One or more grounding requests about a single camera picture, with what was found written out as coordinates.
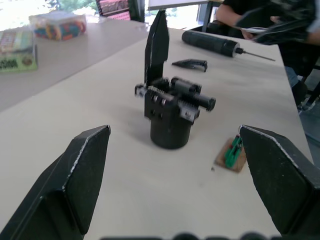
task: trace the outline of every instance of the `wooden block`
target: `wooden block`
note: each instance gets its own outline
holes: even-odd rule
[[[241,153],[239,154],[239,157],[237,158],[235,164],[233,165],[232,168],[228,168],[226,167],[225,165],[225,153],[227,152],[228,148],[230,148],[230,146],[232,145],[232,142],[233,142],[233,138],[229,138],[225,145],[223,146],[223,148],[221,149],[221,151],[219,152],[218,156],[216,157],[215,159],[215,164],[216,165],[219,165],[223,168],[226,168],[226,169],[229,169],[229,170],[232,170],[232,171],[235,171],[237,173],[239,173],[242,168],[244,167],[246,161],[247,161],[247,158],[246,158],[246,153],[245,153],[245,149],[242,147],[241,149]]]

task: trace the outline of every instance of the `floor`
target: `floor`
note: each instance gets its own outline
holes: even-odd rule
[[[314,70],[310,77],[306,81],[308,89],[313,88],[318,84],[320,80],[320,71]],[[315,106],[309,111],[303,111],[300,113],[300,119],[303,129],[306,133],[306,139],[309,144],[311,155],[314,164],[320,168],[320,142],[314,141],[312,137],[320,141],[320,100],[315,102]]]

